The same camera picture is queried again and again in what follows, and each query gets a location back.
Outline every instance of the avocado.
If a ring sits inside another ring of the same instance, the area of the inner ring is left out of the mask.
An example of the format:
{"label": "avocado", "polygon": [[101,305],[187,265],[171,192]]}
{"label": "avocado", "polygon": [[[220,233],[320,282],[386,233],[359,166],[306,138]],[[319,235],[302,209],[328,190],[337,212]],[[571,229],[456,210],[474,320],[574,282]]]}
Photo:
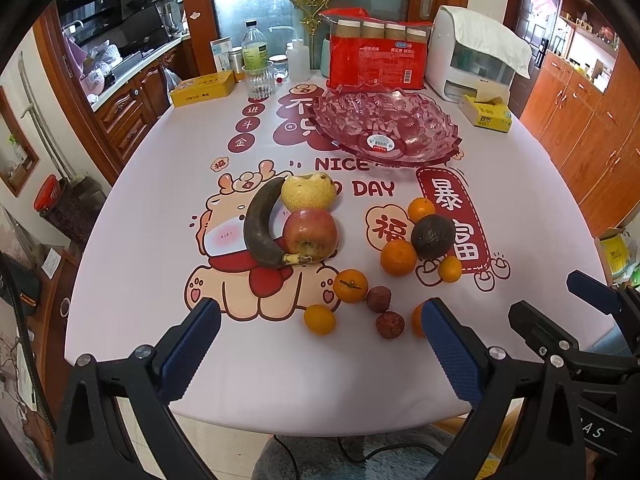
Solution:
{"label": "avocado", "polygon": [[435,260],[447,254],[456,239],[453,220],[441,215],[420,219],[411,233],[411,245],[423,260]]}

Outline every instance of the white bottle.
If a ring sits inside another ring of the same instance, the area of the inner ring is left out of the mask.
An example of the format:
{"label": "white bottle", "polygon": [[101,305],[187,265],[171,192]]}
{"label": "white bottle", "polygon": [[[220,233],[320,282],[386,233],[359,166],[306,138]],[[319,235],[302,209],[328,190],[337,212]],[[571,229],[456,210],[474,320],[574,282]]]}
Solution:
{"label": "white bottle", "polygon": [[292,48],[287,49],[287,60],[292,83],[302,83],[311,77],[309,47],[305,46],[304,40],[293,40]]}

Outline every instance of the tissue box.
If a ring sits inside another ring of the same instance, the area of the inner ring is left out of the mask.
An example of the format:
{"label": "tissue box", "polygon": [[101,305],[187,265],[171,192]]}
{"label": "tissue box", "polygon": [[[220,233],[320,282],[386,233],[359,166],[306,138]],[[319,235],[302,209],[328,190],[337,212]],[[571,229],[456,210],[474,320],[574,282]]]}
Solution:
{"label": "tissue box", "polygon": [[226,97],[231,94],[235,84],[232,70],[187,79],[171,92],[171,101],[178,107]]}
{"label": "tissue box", "polygon": [[458,107],[473,126],[504,133],[511,128],[511,112],[503,102],[479,103],[473,97],[465,95]]}

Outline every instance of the white cloth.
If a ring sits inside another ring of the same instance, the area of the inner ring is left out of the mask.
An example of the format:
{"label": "white cloth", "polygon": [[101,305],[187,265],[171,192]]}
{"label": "white cloth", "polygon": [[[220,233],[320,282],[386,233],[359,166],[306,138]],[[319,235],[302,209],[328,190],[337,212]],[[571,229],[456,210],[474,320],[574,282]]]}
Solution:
{"label": "white cloth", "polygon": [[497,57],[519,75],[529,79],[529,43],[484,14],[464,7],[442,8],[453,17],[456,41],[459,44]]}

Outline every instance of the apple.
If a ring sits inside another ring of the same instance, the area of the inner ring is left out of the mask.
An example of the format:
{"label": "apple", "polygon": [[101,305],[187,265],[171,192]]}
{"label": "apple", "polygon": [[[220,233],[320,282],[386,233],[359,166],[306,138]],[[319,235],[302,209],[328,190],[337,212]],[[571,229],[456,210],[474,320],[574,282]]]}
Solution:
{"label": "apple", "polygon": [[304,254],[311,262],[327,259],[338,246],[334,217],[325,209],[307,207],[291,213],[284,222],[282,239],[291,254]]}

